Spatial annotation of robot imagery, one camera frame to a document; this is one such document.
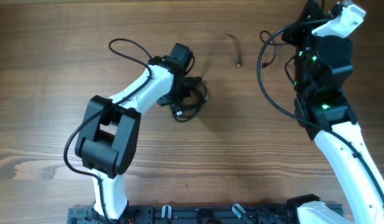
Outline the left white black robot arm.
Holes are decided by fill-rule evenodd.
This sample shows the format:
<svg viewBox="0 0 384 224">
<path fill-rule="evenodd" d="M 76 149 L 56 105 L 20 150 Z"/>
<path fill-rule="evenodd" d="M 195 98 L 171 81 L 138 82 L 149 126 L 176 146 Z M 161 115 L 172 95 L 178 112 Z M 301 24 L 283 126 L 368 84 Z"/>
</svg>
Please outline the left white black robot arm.
<svg viewBox="0 0 384 224">
<path fill-rule="evenodd" d="M 201 77 L 188 77 L 195 63 L 193 52 L 175 44 L 169 55 L 149 57 L 143 74 L 123 91 L 105 98 L 94 96 L 81 125 L 71 135 L 75 155 L 93 178 L 93 223 L 132 223 L 124 191 L 139 135 L 142 116 L 157 103 L 168 106 L 173 118 L 184 123 L 194 118 L 206 102 L 207 87 Z"/>
</svg>

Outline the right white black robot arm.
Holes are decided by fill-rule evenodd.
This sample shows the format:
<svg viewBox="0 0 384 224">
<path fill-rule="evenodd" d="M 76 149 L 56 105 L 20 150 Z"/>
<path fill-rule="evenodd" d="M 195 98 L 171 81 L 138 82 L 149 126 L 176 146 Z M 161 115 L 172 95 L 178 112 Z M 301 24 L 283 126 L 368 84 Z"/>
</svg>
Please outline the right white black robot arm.
<svg viewBox="0 0 384 224">
<path fill-rule="evenodd" d="M 353 72 L 348 36 L 365 11 L 352 1 L 325 13 L 308 1 L 282 40 L 296 48 L 295 115 L 329 161 L 356 223 L 384 223 L 384 180 L 364 143 L 361 128 L 342 89 Z"/>
</svg>

